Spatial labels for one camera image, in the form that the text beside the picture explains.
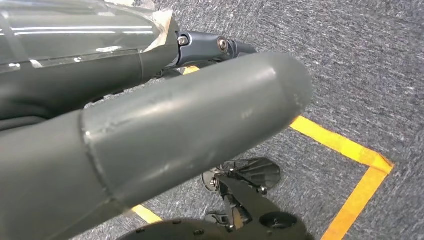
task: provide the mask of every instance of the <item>clear plastic cover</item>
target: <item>clear plastic cover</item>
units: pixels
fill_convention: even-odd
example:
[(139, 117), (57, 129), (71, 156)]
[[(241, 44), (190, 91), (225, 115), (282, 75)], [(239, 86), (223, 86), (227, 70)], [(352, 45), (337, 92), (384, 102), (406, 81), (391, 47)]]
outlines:
[(166, 43), (172, 10), (99, 0), (0, 3), (0, 72), (144, 53)]

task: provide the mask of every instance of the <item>metal bracket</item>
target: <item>metal bracket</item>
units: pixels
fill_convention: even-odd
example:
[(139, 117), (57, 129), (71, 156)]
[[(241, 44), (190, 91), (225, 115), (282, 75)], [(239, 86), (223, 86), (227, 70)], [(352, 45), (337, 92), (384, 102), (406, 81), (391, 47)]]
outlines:
[[(244, 167), (244, 171), (248, 169), (252, 173), (259, 166), (262, 171), (266, 169), (265, 172), (269, 173), (270, 165), (266, 164), (266, 160), (269, 161), (266, 158), (250, 159), (246, 161), (250, 164)], [(224, 200), (225, 214), (210, 212), (205, 220), (181, 218), (154, 223), (130, 232), (119, 240), (312, 239), (299, 218), (280, 211), (275, 204), (263, 197), (263, 192), (255, 187), (258, 184), (240, 176), (240, 169), (231, 168), (231, 172), (239, 173), (228, 175), (222, 174), (220, 168), (213, 171), (213, 184)]]
[(257, 52), (248, 44), (228, 40), (221, 35), (197, 31), (180, 31), (176, 34), (179, 45), (177, 68), (203, 68)]

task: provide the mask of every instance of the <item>gray cylindrical tube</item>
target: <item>gray cylindrical tube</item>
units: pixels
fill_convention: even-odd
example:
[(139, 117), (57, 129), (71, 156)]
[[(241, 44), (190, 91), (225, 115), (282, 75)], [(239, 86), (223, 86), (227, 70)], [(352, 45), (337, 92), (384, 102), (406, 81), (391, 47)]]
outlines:
[(82, 122), (104, 184), (131, 207), (280, 132), (310, 97), (300, 62), (257, 53), (87, 109)]
[(0, 137), (0, 239), (93, 228), (280, 132), (310, 97), (302, 64), (260, 53)]

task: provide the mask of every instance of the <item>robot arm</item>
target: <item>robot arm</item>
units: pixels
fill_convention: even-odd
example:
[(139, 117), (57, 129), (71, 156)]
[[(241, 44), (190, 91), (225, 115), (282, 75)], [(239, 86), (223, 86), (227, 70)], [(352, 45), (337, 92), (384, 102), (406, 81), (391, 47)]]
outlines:
[[(0, 43), (10, 52), (0, 64), (0, 131), (9, 130), (0, 137), (0, 239), (78, 235), (272, 137), (309, 102), (310, 76), (295, 59), (181, 32), (173, 20), (152, 50), (86, 54), (134, 39), (104, 33), (112, 27), (155, 27), (129, 10), (85, 0), (2, 3)], [(142, 49), (155, 39), (138, 37)], [(209, 67), (82, 110), (189, 65)]]
[(7, 134), (0, 238), (84, 232), (277, 134), (310, 95), (301, 63), (257, 53)]

